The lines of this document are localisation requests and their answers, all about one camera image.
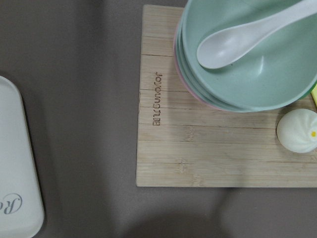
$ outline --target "gray table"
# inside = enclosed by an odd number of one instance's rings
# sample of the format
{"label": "gray table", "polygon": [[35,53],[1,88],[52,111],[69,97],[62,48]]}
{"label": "gray table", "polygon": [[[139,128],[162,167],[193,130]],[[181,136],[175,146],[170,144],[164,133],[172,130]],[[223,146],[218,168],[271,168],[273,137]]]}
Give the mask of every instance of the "gray table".
{"label": "gray table", "polygon": [[37,238],[315,238],[316,189],[135,185],[142,6],[0,0],[0,75],[21,91],[46,218]]}

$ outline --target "yellow object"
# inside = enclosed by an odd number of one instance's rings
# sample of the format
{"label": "yellow object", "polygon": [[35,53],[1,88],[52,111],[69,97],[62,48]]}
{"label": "yellow object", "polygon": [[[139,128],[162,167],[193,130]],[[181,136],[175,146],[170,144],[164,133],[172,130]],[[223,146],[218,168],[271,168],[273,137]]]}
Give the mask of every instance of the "yellow object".
{"label": "yellow object", "polygon": [[315,86],[315,88],[311,91],[311,94],[313,96],[314,102],[317,106],[317,85]]}

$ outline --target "stacked bowls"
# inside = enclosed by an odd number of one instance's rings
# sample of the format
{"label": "stacked bowls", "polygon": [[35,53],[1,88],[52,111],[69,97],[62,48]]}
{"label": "stacked bowls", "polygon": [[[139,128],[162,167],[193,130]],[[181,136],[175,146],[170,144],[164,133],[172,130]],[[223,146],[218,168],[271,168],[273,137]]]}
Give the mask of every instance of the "stacked bowls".
{"label": "stacked bowls", "polygon": [[189,0],[175,32],[175,65],[189,92],[224,111],[258,112],[306,96],[317,82],[317,15],[274,33],[235,63],[206,69],[197,61],[208,35],[277,13],[298,0]]}

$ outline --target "white spoon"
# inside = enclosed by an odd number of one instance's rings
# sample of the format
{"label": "white spoon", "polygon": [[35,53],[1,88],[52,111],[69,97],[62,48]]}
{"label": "white spoon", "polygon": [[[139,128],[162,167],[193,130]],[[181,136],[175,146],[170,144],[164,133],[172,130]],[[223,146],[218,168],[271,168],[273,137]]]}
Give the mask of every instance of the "white spoon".
{"label": "white spoon", "polygon": [[261,20],[215,32],[198,46],[198,62],[201,66],[210,69],[227,66],[244,56],[272,33],[315,13],[317,13],[317,0],[302,0]]}

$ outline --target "wooden board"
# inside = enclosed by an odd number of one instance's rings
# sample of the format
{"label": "wooden board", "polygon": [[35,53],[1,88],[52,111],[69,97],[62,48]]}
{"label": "wooden board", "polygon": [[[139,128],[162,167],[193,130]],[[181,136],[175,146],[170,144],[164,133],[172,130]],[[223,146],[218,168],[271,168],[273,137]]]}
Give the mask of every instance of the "wooden board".
{"label": "wooden board", "polygon": [[292,153],[275,131],[287,112],[315,111],[311,95],[259,113],[200,103],[174,67],[173,36],[182,10],[144,6],[137,186],[317,187],[317,152]]}

